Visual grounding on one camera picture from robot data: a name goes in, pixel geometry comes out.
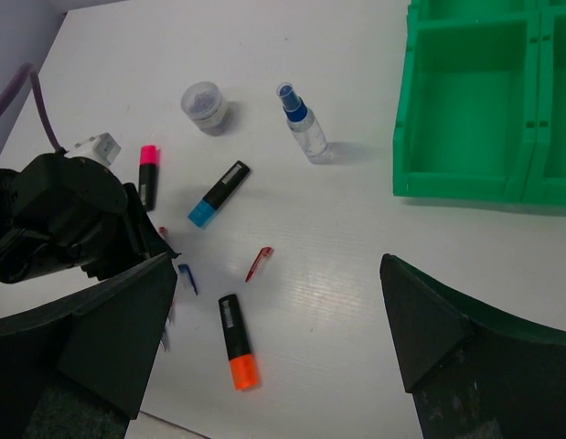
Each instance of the green storage box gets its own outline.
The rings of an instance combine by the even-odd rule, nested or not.
[[[536,140],[539,15],[409,23],[394,194],[520,201]]]
[[[407,21],[394,195],[566,206],[566,0],[412,0]]]

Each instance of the orange cap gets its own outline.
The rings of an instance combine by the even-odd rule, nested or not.
[[[242,355],[230,360],[231,377],[234,380],[234,389],[244,391],[258,386],[258,369],[252,354]]]

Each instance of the blue pen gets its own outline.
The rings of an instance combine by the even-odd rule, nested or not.
[[[186,274],[187,275],[187,277],[189,278],[189,283],[193,287],[193,291],[194,291],[195,295],[199,295],[198,286],[195,284],[195,279],[193,279],[193,273],[191,272],[191,269],[189,268],[189,266],[186,263],[180,263],[177,266],[177,268],[179,269],[180,274]]]

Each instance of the table surface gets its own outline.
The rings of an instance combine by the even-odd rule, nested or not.
[[[159,351],[143,410],[219,438],[418,438],[379,279],[391,252],[442,282],[566,330],[566,215],[391,195],[391,137],[406,0],[133,0],[68,14],[41,71],[64,145],[110,132],[112,166],[137,179],[141,145],[162,148],[153,222],[167,226],[200,295],[179,284],[171,351]],[[227,135],[180,110],[213,80],[233,102]],[[307,162],[275,96],[291,81],[336,158]],[[32,101],[0,166],[49,151]],[[188,212],[237,159],[252,168],[205,230]],[[248,284],[263,246],[274,254]],[[70,270],[0,284],[0,316],[91,284]],[[238,292],[262,375],[232,388],[218,299]]]

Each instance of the small jar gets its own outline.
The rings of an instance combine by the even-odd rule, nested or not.
[[[213,82],[198,82],[189,87],[181,98],[181,108],[205,134],[220,135],[227,128],[228,101]]]

